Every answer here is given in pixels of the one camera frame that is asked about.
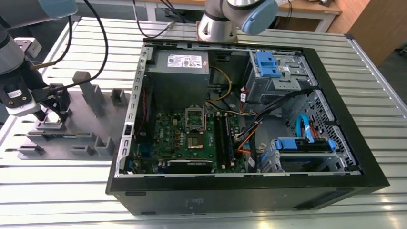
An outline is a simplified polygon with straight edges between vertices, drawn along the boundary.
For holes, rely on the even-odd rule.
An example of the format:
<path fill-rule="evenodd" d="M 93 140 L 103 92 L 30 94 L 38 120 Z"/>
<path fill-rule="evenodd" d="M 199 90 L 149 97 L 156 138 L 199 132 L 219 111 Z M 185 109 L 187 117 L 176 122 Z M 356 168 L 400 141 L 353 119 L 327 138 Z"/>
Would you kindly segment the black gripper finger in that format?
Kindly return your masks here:
<path fill-rule="evenodd" d="M 45 121 L 45 118 L 47 118 L 47 107 L 45 107 L 44 104 L 40 104 L 40 109 L 38 109 L 38 111 L 33 112 L 33 115 L 34 115 L 36 119 L 40 122 Z"/>
<path fill-rule="evenodd" d="M 56 92 L 53 97 L 51 98 L 51 109 L 57 114 L 61 122 L 64 122 L 69 116 L 69 93 L 67 90 L 61 90 Z"/>

